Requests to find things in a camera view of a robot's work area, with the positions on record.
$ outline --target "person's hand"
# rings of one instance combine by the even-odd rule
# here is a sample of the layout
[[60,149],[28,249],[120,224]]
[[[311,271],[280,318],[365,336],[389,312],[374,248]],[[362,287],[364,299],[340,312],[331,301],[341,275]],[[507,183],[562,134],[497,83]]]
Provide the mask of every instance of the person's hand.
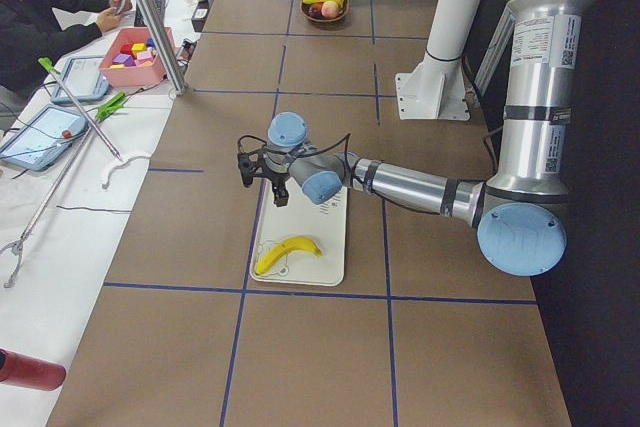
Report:
[[120,13],[129,12],[133,8],[131,0],[109,0],[109,7],[115,7],[116,9],[118,9],[121,2],[124,2],[124,7],[122,8],[122,10],[120,10]]
[[115,29],[116,27],[118,27],[121,20],[122,15],[116,15],[116,8],[109,7],[108,9],[103,10],[98,14],[96,25],[104,34],[106,32],[109,32],[111,29]]

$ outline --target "white tray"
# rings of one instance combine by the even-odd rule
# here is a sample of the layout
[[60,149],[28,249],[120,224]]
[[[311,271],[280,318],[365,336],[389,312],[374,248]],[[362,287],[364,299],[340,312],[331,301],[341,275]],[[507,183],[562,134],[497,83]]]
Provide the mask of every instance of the white tray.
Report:
[[[263,189],[256,242],[251,255],[251,277],[258,282],[334,286],[344,277],[344,251],[347,224],[347,189],[321,205],[313,204],[298,184],[287,182],[289,203],[273,204],[271,189]],[[255,272],[256,262],[279,242],[305,235],[318,245],[322,256],[294,251],[278,260],[263,275]]]

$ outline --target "white desk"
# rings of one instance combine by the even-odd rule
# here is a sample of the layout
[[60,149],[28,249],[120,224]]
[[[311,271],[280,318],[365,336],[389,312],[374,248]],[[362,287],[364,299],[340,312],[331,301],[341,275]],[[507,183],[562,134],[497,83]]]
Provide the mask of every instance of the white desk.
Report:
[[[194,33],[190,21],[196,1],[168,1],[165,25],[172,28],[176,44],[180,45],[185,38],[197,40],[199,34]],[[132,26],[133,19],[132,12],[122,27]],[[106,53],[116,33],[105,35],[74,55]],[[64,59],[57,64],[58,68],[63,63]],[[136,88],[123,90],[133,92]],[[118,149],[155,150],[173,104],[170,90],[170,83],[165,81],[149,92],[135,95],[124,109],[102,124]],[[50,103],[48,94],[39,91],[20,118],[29,120],[47,103]],[[44,172],[27,172],[15,180],[11,178],[21,169],[0,164],[4,171],[0,178],[0,245],[18,239],[66,158],[67,155],[63,156]],[[129,215],[67,211],[56,206],[131,210],[148,161],[135,160],[115,171],[109,189],[103,190],[100,174],[111,159],[108,149],[94,137],[25,242],[16,286],[10,290],[0,286],[0,347],[60,363],[67,369],[71,365]],[[16,262],[17,258],[9,252],[0,257],[0,284],[6,282]],[[45,425],[60,390],[42,392],[0,384],[0,425]]]

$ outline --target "qr code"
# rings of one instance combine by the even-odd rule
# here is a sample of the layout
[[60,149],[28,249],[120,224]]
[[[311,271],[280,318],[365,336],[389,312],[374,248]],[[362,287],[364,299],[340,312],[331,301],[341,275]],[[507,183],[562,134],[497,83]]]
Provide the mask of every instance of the qr code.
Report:
[[558,159],[547,159],[547,172],[557,172]]
[[573,50],[562,51],[562,65],[573,65]]

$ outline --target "pink basket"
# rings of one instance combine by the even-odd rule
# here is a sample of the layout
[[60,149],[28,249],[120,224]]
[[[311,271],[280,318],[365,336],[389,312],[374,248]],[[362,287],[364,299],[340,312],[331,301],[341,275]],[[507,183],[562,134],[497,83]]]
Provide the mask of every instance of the pink basket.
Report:
[[[165,27],[167,37],[171,47],[175,49],[173,42],[173,34],[171,33],[171,27]],[[100,62],[98,67],[102,75],[106,77],[114,87],[127,87],[127,86],[143,86],[143,85],[155,85],[162,82],[165,74],[167,73],[160,56],[156,55],[151,65],[137,65],[134,67],[124,67],[121,69],[110,69],[109,66],[113,63],[113,58],[120,53],[120,48],[125,44],[146,44],[147,39],[151,37],[149,29],[147,27],[125,27],[118,32],[113,44],[109,48],[109,51]]]

